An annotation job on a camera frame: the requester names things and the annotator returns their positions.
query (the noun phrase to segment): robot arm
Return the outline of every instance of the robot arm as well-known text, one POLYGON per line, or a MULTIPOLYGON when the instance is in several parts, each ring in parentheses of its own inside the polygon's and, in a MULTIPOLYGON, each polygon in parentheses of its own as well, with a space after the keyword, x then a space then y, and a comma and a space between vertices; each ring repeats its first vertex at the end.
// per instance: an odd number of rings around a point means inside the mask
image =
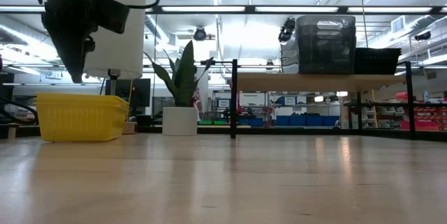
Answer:
POLYGON ((85 56, 95 48, 90 34, 98 26, 123 33, 130 8, 151 8, 159 1, 146 6, 127 6, 114 0, 47 0, 42 24, 73 82, 80 83, 85 56))

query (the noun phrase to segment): box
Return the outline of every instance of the box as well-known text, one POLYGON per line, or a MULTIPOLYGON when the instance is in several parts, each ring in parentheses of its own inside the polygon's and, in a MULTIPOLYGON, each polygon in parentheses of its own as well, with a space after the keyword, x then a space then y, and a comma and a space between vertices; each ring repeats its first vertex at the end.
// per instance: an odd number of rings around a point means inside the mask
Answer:
POLYGON ((108 141, 120 137, 129 104, 117 96, 37 93, 44 141, 108 141))
POLYGON ((303 15, 296 20, 298 68, 302 74, 352 74, 356 18, 303 15))
POLYGON ((337 120, 340 120, 339 116, 323 116, 324 126, 335 126, 337 120))
POLYGON ((277 116, 276 126, 290 126, 290 116, 277 116))
POLYGON ((250 126, 264 126, 263 119, 249 119, 250 126))
POLYGON ((290 116, 291 126, 306 126, 306 116, 292 115, 290 116))
POLYGON ((317 115, 306 115, 306 126, 323 126, 323 117, 317 115))

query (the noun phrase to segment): blue bin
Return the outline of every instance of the blue bin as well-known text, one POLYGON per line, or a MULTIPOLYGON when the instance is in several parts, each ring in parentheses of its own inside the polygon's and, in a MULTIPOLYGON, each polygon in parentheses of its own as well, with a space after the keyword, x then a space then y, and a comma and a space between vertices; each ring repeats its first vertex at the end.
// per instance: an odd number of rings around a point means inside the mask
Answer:
POLYGON ((306 126, 306 116, 291 116, 291 126, 306 126))
POLYGON ((277 116, 276 126, 290 126, 290 116, 277 116))
POLYGON ((250 126, 264 126, 263 119, 249 119, 250 126))
POLYGON ((339 120, 339 116, 324 116, 323 117, 323 124, 325 126, 335 126, 335 122, 339 120))
POLYGON ((306 126, 323 126, 323 117, 306 115, 306 126))

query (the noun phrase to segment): yellow plastic bin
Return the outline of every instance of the yellow plastic bin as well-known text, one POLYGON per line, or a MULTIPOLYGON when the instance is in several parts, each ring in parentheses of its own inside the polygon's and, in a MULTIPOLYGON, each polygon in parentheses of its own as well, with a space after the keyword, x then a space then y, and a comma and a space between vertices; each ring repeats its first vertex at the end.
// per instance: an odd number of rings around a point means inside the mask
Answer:
POLYGON ((36 100, 45 141, 108 141, 121 136, 129 104, 117 96, 44 94, 36 100))

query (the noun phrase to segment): plant leaf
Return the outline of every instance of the plant leaf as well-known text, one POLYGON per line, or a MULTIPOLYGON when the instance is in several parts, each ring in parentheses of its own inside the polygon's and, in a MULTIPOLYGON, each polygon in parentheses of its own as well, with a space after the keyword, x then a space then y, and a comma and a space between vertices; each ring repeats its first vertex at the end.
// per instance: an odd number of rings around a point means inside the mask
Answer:
POLYGON ((180 67, 180 59, 176 59, 175 60, 175 72, 177 72, 179 70, 180 67))
POLYGON ((202 75, 200 75, 200 77, 197 79, 197 82, 203 77, 203 74, 205 74, 205 72, 211 67, 213 58, 214 57, 207 60, 207 64, 205 64, 205 70, 203 70, 202 75))
POLYGON ((154 63, 152 60, 152 68, 154 68, 154 71, 158 77, 160 77, 166 84, 166 87, 171 92, 171 94, 176 97, 176 95, 179 93, 177 87, 174 85, 174 82, 170 79, 169 73, 165 68, 161 67, 160 65, 154 63))
POLYGON ((174 81, 175 80, 175 64, 174 64, 173 60, 171 60, 169 57, 168 57, 168 59, 169 59, 170 68, 171 68, 171 70, 173 70, 173 81, 174 81))
POLYGON ((178 88, 178 93, 175 96, 176 106, 189 106, 196 89, 194 71, 194 46, 191 40, 184 48, 179 68, 175 73, 174 85, 178 88))

